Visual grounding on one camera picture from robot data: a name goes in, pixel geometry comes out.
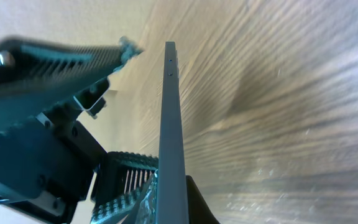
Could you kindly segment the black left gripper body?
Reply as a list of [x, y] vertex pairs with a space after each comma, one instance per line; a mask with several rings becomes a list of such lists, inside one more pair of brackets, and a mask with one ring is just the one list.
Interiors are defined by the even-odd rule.
[[0, 205], [45, 223], [70, 223], [106, 151], [77, 120], [103, 97], [78, 96], [0, 134]]

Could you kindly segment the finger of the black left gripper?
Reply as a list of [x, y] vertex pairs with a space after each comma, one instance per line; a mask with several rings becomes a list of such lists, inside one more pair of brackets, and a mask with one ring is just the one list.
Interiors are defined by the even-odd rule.
[[0, 41], [0, 131], [68, 102], [94, 116], [108, 76], [143, 49], [126, 37], [118, 45], [75, 46], [18, 37]]
[[123, 218], [158, 169], [158, 158], [131, 152], [109, 152], [100, 163], [91, 193], [91, 223]]

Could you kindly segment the Samsung Galaxy smartphone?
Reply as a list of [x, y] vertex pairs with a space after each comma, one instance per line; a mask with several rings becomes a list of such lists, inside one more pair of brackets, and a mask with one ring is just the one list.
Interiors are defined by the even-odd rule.
[[156, 222], [186, 224], [189, 222], [188, 196], [174, 42], [165, 43], [158, 158]]

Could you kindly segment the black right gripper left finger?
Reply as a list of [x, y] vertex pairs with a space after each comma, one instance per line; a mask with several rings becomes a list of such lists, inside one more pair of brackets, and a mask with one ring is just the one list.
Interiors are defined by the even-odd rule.
[[157, 183], [158, 170], [149, 177], [131, 212], [122, 224], [156, 224]]

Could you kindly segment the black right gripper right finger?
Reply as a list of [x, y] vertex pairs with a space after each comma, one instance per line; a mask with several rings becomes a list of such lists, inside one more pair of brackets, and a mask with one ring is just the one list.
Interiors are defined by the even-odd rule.
[[189, 224], [219, 224], [190, 175], [186, 176]]

